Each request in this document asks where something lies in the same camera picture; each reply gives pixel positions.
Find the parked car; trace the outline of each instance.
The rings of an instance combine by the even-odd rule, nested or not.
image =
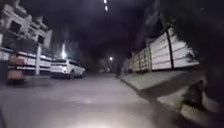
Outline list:
[[[74,77],[83,77],[85,69],[76,61],[68,59],[54,60],[51,64],[52,77],[68,76],[70,79]]]

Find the road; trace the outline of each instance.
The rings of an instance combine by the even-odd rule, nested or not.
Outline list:
[[[142,99],[113,75],[43,79],[36,85],[0,91],[7,128],[176,127],[175,114]]]

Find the utility pole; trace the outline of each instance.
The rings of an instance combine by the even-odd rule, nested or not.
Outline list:
[[[40,75],[41,52],[42,52],[42,44],[38,43],[38,45],[37,45],[37,55],[36,55],[35,75]]]

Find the window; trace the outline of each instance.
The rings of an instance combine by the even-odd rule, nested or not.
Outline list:
[[[80,67],[80,65],[74,61],[69,61],[69,64]]]
[[[15,33],[19,33],[21,29],[21,25],[19,23],[16,23],[15,21],[11,22],[11,25],[9,27],[9,30]]]
[[[44,43],[44,40],[45,40],[44,37],[41,36],[41,35],[39,35],[38,36],[38,39],[37,39],[37,42],[43,44]]]
[[[66,63],[66,60],[55,60],[53,63]]]

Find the car wheel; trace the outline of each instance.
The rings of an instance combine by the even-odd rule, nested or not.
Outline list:
[[[70,72],[70,79],[74,79],[75,78],[75,72],[72,70]]]

